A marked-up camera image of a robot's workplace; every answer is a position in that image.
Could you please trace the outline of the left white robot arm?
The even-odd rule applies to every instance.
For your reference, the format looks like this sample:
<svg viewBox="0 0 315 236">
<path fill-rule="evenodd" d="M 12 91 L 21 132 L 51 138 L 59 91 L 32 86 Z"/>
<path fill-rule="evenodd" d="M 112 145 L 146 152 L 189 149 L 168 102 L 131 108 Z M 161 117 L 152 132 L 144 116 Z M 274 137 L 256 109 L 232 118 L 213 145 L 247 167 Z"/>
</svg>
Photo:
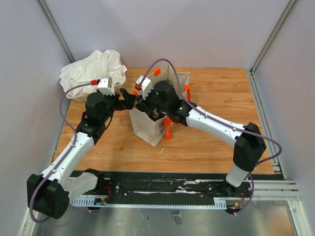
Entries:
<svg viewBox="0 0 315 236">
<path fill-rule="evenodd" d="M 46 215 L 47 218 L 59 219 L 77 197 L 88 191 L 98 195 L 105 190 L 102 173 L 93 169 L 84 171 L 76 179 L 68 178 L 84 155 L 99 141 L 114 112 L 133 108 L 136 95 L 129 94 L 124 88 L 120 91 L 123 99 L 116 93 L 91 93 L 85 104 L 86 110 L 79 125 L 74 129 L 69 144 L 41 174 L 32 174 L 28 178 L 28 206 L 34 222 L 39 222 L 34 216 L 35 211 Z"/>
</svg>

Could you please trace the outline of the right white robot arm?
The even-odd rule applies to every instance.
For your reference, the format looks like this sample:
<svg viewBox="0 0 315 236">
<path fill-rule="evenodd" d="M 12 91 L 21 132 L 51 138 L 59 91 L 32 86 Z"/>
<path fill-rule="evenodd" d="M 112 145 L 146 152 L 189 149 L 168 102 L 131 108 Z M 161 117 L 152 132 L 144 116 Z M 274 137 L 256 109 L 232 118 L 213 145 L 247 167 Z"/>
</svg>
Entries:
<svg viewBox="0 0 315 236">
<path fill-rule="evenodd" d="M 176 124 L 196 128 L 216 136 L 233 148 L 233 166 L 225 178 L 223 191 L 233 197 L 241 183 L 254 170 L 266 150 L 258 126 L 229 122 L 215 116 L 186 99 L 179 98 L 167 81 L 152 84 L 148 78 L 139 79 L 135 88 L 141 93 L 137 107 L 150 115 L 164 114 Z"/>
</svg>

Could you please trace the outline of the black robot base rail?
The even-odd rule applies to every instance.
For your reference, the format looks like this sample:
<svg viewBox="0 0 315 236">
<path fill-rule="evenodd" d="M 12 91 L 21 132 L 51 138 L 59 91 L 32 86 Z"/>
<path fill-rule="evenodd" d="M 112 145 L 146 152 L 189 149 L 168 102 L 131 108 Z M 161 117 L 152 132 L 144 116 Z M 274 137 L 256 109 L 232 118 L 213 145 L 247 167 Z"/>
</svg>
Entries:
<svg viewBox="0 0 315 236">
<path fill-rule="evenodd" d="M 252 197 L 253 181 L 233 187 L 224 174 L 102 171 L 100 186 L 71 201 L 74 207 L 233 209 Z"/>
</svg>

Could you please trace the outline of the canvas bag orange handles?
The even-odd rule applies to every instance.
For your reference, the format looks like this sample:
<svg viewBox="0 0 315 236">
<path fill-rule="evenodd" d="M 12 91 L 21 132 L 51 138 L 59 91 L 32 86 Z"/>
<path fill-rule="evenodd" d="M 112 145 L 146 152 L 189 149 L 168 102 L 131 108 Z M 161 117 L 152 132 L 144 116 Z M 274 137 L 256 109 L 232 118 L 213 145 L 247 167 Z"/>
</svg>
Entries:
<svg viewBox="0 0 315 236">
<path fill-rule="evenodd" d="M 175 93 L 179 99 L 185 97 L 187 100 L 190 100 L 188 72 L 179 72 L 176 76 L 171 66 L 167 64 L 156 68 L 153 73 L 147 75 L 147 78 L 151 81 L 153 86 L 161 81 L 168 82 L 174 87 Z M 165 137 L 167 140 L 172 138 L 172 121 L 162 112 L 157 110 L 148 112 L 136 102 L 129 114 L 133 134 L 150 145 L 156 146 L 162 137 Z"/>
</svg>

